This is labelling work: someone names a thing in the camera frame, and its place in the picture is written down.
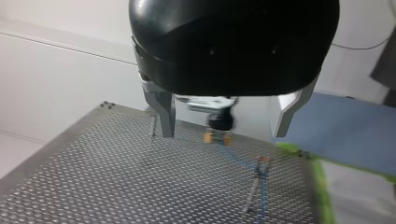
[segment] white wall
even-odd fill
[[[128,0],[0,0],[0,17],[132,45]]]
[[[395,18],[389,0],[340,0],[340,5],[340,21],[333,43],[367,48],[390,36]],[[331,47],[316,91],[382,103],[388,89],[369,76],[384,47],[369,50]]]
[[[390,34],[394,19],[387,0],[341,3],[337,44],[367,47]],[[60,30],[58,35],[102,39],[101,43],[115,49],[130,49],[127,6],[128,0],[0,0],[0,17]],[[75,52],[67,49],[74,47],[67,44],[66,49],[60,49],[0,35],[0,100],[7,102],[1,105],[0,130],[49,141],[101,101],[139,109],[146,106],[135,65]],[[91,46],[85,47],[78,48],[89,50]],[[386,89],[368,77],[381,50],[332,47],[317,90],[381,102]],[[268,99],[263,97],[242,99],[235,109],[236,132],[269,139],[267,105]],[[205,115],[187,111],[184,105],[177,107],[178,119],[205,123]]]

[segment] blue surface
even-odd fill
[[[396,175],[396,108],[314,93],[276,142],[342,163]]]

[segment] wire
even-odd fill
[[[375,46],[372,46],[372,47],[370,47],[370,48],[350,48],[350,47],[346,47],[346,46],[342,46],[342,45],[338,45],[338,44],[334,44],[334,43],[332,43],[332,45],[333,45],[333,46],[336,46],[336,47],[338,47],[338,48],[341,48],[341,49],[363,50],[363,49],[375,49],[375,48],[378,48],[379,46],[381,46],[381,45],[387,43],[388,41],[389,41],[389,38],[385,39],[385,40],[382,41],[381,43],[379,43],[379,44],[377,44],[377,45],[375,45]]]

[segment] green tape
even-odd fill
[[[318,210],[321,224],[334,224],[334,212],[332,210],[332,200],[327,191],[326,175],[319,160],[311,160],[312,168],[316,179],[316,194],[318,199]]]
[[[277,142],[276,146],[282,150],[282,152],[288,154],[299,154],[301,152],[298,144],[287,143],[287,142]]]

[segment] small object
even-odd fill
[[[152,117],[151,121],[151,136],[155,136],[155,130],[157,128],[157,115]]]
[[[246,214],[248,213],[250,206],[253,204],[253,197],[256,194],[257,189],[259,188],[261,172],[268,173],[269,165],[270,165],[270,158],[269,157],[256,157],[255,160],[257,161],[256,168],[254,169],[254,181],[253,187],[250,190],[250,193],[247,197],[247,204],[242,210],[242,219],[245,219]]]
[[[231,136],[230,135],[225,135],[224,136],[224,146],[229,147],[231,145]]]
[[[211,143],[213,141],[213,133],[205,133],[204,141],[205,143]]]

